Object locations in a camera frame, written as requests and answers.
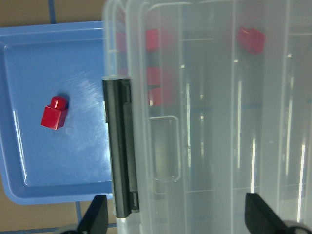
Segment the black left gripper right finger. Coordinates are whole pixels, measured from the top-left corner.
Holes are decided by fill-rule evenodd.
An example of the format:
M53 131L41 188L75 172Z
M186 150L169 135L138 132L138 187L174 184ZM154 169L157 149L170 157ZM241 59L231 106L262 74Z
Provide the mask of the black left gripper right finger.
M257 193L246 193L245 225L251 234L294 234Z

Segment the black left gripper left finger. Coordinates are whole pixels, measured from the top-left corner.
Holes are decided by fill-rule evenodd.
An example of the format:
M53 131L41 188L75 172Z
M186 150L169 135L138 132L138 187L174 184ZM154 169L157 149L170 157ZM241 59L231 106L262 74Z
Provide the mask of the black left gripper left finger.
M78 234L105 234L108 229L108 208L106 195L97 195L92 200L83 219L77 227Z

